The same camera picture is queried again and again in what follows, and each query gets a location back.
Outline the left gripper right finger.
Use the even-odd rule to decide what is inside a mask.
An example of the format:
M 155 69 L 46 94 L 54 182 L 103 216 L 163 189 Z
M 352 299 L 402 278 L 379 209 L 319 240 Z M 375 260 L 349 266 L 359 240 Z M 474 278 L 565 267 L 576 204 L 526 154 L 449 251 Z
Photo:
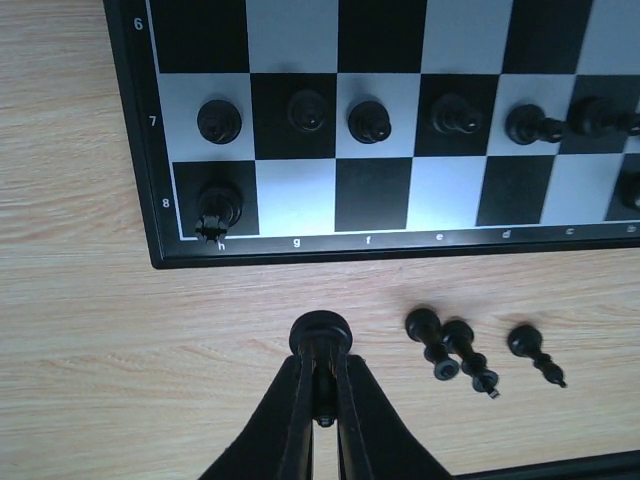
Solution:
M 336 358 L 339 474 L 342 479 L 451 479 L 412 435 L 364 359 Z

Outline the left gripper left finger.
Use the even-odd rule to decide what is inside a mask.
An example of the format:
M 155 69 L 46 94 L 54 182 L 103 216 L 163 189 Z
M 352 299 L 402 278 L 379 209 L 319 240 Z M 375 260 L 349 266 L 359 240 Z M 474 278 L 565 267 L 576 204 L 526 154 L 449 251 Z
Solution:
M 313 373 L 310 349 L 287 357 L 244 429 L 201 477 L 312 478 Z

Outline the black chess piece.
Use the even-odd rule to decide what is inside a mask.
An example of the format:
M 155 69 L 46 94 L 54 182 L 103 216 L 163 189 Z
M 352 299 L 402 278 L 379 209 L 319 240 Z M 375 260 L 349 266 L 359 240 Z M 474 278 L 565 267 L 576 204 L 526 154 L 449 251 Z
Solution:
M 542 351 L 543 337 L 541 332 L 531 324 L 515 327 L 507 337 L 507 345 L 511 353 L 517 357 L 529 358 L 536 368 L 551 384 L 566 388 L 563 370 Z
M 640 210 L 640 174 L 623 171 L 619 182 L 619 199 L 630 210 Z
M 240 134 L 242 118 L 234 104 L 214 99 L 199 109 L 197 126 L 205 140 L 216 145 L 225 145 L 233 142 Z
M 338 417 L 336 357 L 349 352 L 353 336 L 347 321 L 329 310 L 315 310 L 301 315 L 292 325 L 289 346 L 294 355 L 302 350 L 312 357 L 312 418 L 328 428 Z
M 473 389 L 497 398 L 499 376 L 487 367 L 486 357 L 474 350 L 471 326 L 462 319 L 451 319 L 443 325 L 441 337 L 447 351 L 460 357 L 462 371 L 471 378 Z
M 412 310 L 405 319 L 405 330 L 409 338 L 424 345 L 424 358 L 433 364 L 433 374 L 437 380 L 452 380 L 460 370 L 441 338 L 441 321 L 436 312 L 427 307 Z
M 219 243 L 241 218 L 244 198 L 239 187 L 229 181 L 211 181 L 198 196 L 195 235 L 204 242 Z
M 383 142 L 392 132 L 387 109 L 373 100 L 360 102 L 352 108 L 347 124 L 351 136 L 362 144 Z
M 430 109 L 433 128 L 441 134 L 473 134 L 484 123 L 484 114 L 464 97 L 446 94 L 438 98 Z
M 295 92 L 287 104 L 287 119 L 299 132 L 312 133 L 321 129 L 327 115 L 327 101 L 313 89 Z
M 518 145 L 530 145 L 537 141 L 559 143 L 566 130 L 564 121 L 548 117 L 535 104 L 519 105 L 513 108 L 505 121 L 505 132 Z

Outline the black pawn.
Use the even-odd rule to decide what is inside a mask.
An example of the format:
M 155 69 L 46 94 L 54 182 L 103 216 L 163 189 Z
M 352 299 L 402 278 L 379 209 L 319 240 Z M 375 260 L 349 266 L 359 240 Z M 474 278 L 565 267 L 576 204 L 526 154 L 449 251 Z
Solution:
M 627 136 L 639 135 L 639 113 L 619 108 L 608 97 L 586 97 L 573 103 L 568 123 L 574 133 L 588 138 L 601 138 L 617 132 Z

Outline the black and silver chessboard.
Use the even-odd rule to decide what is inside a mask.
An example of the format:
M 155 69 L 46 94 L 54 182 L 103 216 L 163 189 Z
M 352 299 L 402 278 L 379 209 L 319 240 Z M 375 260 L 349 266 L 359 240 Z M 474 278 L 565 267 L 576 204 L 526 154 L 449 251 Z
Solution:
M 635 1 L 108 1 L 158 269 L 639 243 Z

